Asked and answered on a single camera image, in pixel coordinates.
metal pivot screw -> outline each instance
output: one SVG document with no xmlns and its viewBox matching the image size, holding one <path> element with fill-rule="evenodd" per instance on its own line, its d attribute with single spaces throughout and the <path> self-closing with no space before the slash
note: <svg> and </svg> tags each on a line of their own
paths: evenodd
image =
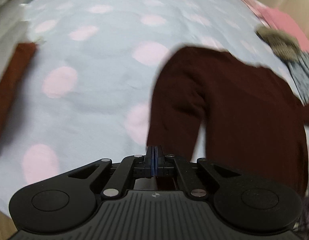
<svg viewBox="0 0 309 240">
<path fill-rule="evenodd" d="M 103 191 L 103 194 L 107 197 L 115 197 L 119 194 L 119 191 L 115 188 L 107 188 Z"/>
<path fill-rule="evenodd" d="M 204 197 L 207 194 L 207 192 L 204 189 L 196 188 L 193 191 L 191 191 L 191 195 L 194 197 Z"/>
</svg>

pink polka dot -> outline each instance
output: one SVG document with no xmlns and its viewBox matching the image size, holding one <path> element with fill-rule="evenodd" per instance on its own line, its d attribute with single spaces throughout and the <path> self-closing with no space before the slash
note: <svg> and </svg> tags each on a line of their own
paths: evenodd
<svg viewBox="0 0 309 240">
<path fill-rule="evenodd" d="M 91 13 L 106 13 L 113 11 L 113 7 L 110 5 L 95 5 L 88 9 Z"/>
<path fill-rule="evenodd" d="M 63 4 L 59 5 L 59 6 L 57 7 L 57 10 L 66 10 L 66 9 L 70 9 L 72 6 L 73 6 L 73 3 L 72 3 L 72 2 L 66 2 L 66 3 L 63 3 Z"/>
<path fill-rule="evenodd" d="M 77 71 L 71 67 L 54 69 L 45 78 L 42 91 L 49 98 L 60 98 L 74 88 L 77 78 Z"/>
<path fill-rule="evenodd" d="M 141 18 L 141 22 L 149 26 L 159 26 L 166 23 L 166 19 L 159 15 L 145 15 Z"/>
<path fill-rule="evenodd" d="M 256 53 L 257 53 L 257 50 L 256 50 L 252 45 L 250 45 L 249 43 L 247 43 L 246 41 L 241 41 L 241 44 L 242 44 L 248 51 L 250 51 L 251 53 L 253 53 L 253 54 L 256 54 Z"/>
<path fill-rule="evenodd" d="M 128 135 L 140 145 L 146 144 L 149 112 L 148 103 L 138 104 L 129 111 L 124 123 Z"/>
<path fill-rule="evenodd" d="M 56 20 L 45 21 L 45 22 L 37 25 L 37 27 L 35 28 L 35 32 L 36 33 L 42 33 L 42 32 L 49 31 L 49 30 L 53 29 L 56 26 L 56 24 L 57 24 Z"/>
<path fill-rule="evenodd" d="M 200 23 L 202 25 L 205 25 L 205 26 L 210 26 L 211 23 L 208 19 L 206 19 L 205 17 L 201 16 L 201 15 L 198 15 L 198 14 L 191 14 L 189 16 L 187 16 L 187 18 L 193 22 L 197 22 L 197 23 Z"/>
<path fill-rule="evenodd" d="M 58 175 L 59 162 L 56 153 L 47 145 L 31 146 L 23 156 L 23 175 L 28 184 Z"/>
<path fill-rule="evenodd" d="M 218 49 L 218 50 L 224 48 L 219 41 L 217 41 L 216 39 L 214 39 L 212 37 L 208 37 L 208 36 L 202 37 L 201 38 L 201 43 L 204 46 L 207 46 L 207 47 L 210 47 L 210 48 L 214 48 L 214 49 Z"/>
<path fill-rule="evenodd" d="M 169 54 L 169 50 L 160 43 L 147 41 L 139 45 L 133 52 L 133 58 L 147 66 L 160 63 Z"/>
<path fill-rule="evenodd" d="M 83 26 L 70 33 L 69 36 L 74 41 L 84 41 L 96 34 L 98 30 L 99 28 L 96 26 Z"/>
<path fill-rule="evenodd" d="M 232 21 L 230 21 L 230 20 L 225 20 L 231 27 L 233 27 L 233 28 L 236 28 L 236 29 L 240 29 L 240 27 L 236 24 L 236 23 L 234 23 L 234 22 L 232 22 Z"/>
<path fill-rule="evenodd" d="M 148 6 L 163 6 L 164 5 L 162 2 L 158 0 L 144 0 L 143 3 Z"/>
</svg>

light blue bedsheet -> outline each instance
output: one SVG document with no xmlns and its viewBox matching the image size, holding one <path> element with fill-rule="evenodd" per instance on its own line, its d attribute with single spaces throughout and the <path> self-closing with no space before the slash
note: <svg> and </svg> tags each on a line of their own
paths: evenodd
<svg viewBox="0 0 309 240">
<path fill-rule="evenodd" d="M 34 0 L 27 18 L 30 36 L 45 43 L 0 140 L 7 215 L 11 196 L 29 183 L 101 158 L 144 154 L 156 75 L 181 44 L 226 48 L 267 65 L 298 94 L 240 0 Z M 202 135 L 193 159 L 204 154 Z"/>
</svg>

polka dot fabric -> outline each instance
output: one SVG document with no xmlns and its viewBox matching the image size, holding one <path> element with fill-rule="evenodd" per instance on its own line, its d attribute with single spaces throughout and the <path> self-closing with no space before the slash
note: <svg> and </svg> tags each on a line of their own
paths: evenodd
<svg viewBox="0 0 309 240">
<path fill-rule="evenodd" d="M 293 86 L 241 0 L 33 0 L 44 40 L 0 140 L 0 210 L 19 188 L 101 158 L 144 153 L 152 87 L 182 44 L 228 50 Z M 196 157 L 204 156 L 203 139 Z"/>
</svg>

dark red cloth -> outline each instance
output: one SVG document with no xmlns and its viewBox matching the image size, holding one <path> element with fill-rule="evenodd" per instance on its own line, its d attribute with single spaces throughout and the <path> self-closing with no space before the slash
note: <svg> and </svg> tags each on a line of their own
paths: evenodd
<svg viewBox="0 0 309 240">
<path fill-rule="evenodd" d="M 0 137 L 4 129 L 9 109 L 13 103 L 17 85 L 32 59 L 37 45 L 35 43 L 20 43 L 0 81 Z"/>
<path fill-rule="evenodd" d="M 228 52 L 185 47 L 157 79 L 147 145 L 162 145 L 166 154 L 190 161 L 204 123 L 207 158 L 304 196 L 304 121 L 309 122 L 309 105 L 304 108 L 272 70 L 245 65 Z"/>
</svg>

